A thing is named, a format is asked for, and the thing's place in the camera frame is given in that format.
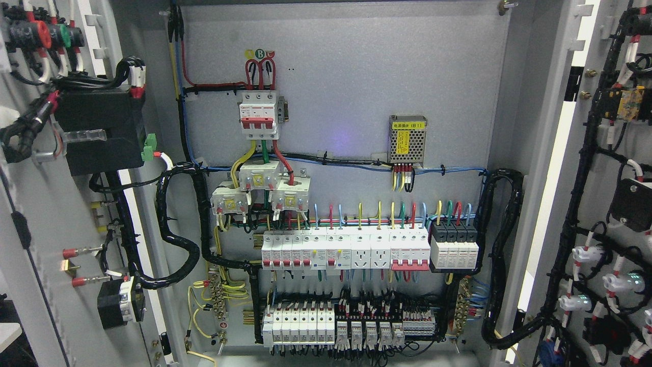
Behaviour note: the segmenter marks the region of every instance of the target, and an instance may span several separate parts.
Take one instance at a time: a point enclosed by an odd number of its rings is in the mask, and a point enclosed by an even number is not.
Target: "yellow label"
[[[235,209],[235,201],[233,199],[224,199],[224,207],[229,210]]]
[[[409,131],[399,130],[396,132],[396,154],[409,153]]]
[[[286,195],[286,208],[294,208],[295,197],[294,195]]]
[[[262,186],[265,184],[265,180],[263,179],[263,175],[260,173],[255,173],[254,174],[254,186]]]
[[[426,128],[424,121],[392,122],[392,130],[423,130]]]

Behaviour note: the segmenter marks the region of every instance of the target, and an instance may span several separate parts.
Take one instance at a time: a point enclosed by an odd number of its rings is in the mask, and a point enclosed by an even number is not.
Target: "green terminal connector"
[[[145,138],[145,146],[143,147],[143,152],[140,153],[140,157],[143,161],[152,161],[154,160],[154,152],[156,151],[156,134],[147,134]]]

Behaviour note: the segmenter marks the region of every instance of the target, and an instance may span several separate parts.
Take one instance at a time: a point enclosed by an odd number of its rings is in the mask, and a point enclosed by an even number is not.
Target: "power supply label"
[[[409,153],[409,130],[398,130],[396,132],[396,154]]]
[[[424,130],[425,121],[395,121],[392,122],[392,130]]]

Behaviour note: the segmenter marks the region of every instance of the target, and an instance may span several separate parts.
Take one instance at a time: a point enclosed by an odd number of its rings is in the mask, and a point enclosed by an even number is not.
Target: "circuit breaker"
[[[278,139],[276,91],[244,91],[240,103],[240,124],[247,140]]]

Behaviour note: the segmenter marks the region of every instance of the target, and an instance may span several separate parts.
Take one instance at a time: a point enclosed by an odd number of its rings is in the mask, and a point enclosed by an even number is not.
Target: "miniature circuit breaker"
[[[242,214],[249,211],[246,193],[233,188],[233,182],[224,181],[213,191],[211,206],[214,215]]]
[[[244,91],[240,103],[240,125],[247,140],[278,139],[276,91]]]
[[[278,161],[253,162],[240,166],[240,190],[275,190],[281,179]]]
[[[276,190],[271,191],[269,202],[274,209],[274,220],[283,210],[293,210],[306,216],[308,211],[308,190],[310,189],[309,177],[294,177],[294,185],[290,186],[285,179],[281,180]]]

